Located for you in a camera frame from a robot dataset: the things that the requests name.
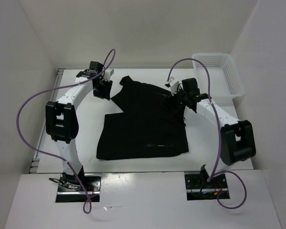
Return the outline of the black shorts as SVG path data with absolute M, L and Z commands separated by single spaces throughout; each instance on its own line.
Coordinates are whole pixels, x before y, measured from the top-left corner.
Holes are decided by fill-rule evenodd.
M 183 104 L 171 104 L 170 91 L 121 79 L 111 100 L 121 113 L 106 114 L 97 145 L 99 160 L 173 157 L 189 151 Z

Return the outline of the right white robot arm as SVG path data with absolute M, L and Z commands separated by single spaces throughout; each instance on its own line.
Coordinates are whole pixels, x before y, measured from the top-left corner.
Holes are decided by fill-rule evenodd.
M 187 106 L 217 128 L 218 153 L 200 170 L 199 180 L 203 187 L 211 187 L 216 182 L 216 177 L 230 166 L 256 155 L 252 124 L 231 116 L 208 93 L 201 93 L 195 78 L 179 82 L 170 77 L 166 86 L 171 90 L 170 101 Z

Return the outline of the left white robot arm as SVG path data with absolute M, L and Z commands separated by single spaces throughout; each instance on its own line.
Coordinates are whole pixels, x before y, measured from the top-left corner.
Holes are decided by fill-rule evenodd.
M 59 182 L 69 189 L 79 191 L 86 184 L 75 143 L 79 132 L 76 110 L 90 92 L 98 98 L 109 100 L 113 74 L 113 69 L 105 69 L 99 62 L 90 62 L 89 69 L 76 75 L 74 84 L 63 96 L 54 102 L 47 102 L 45 106 L 46 133 L 55 142 L 59 156 L 64 158 Z

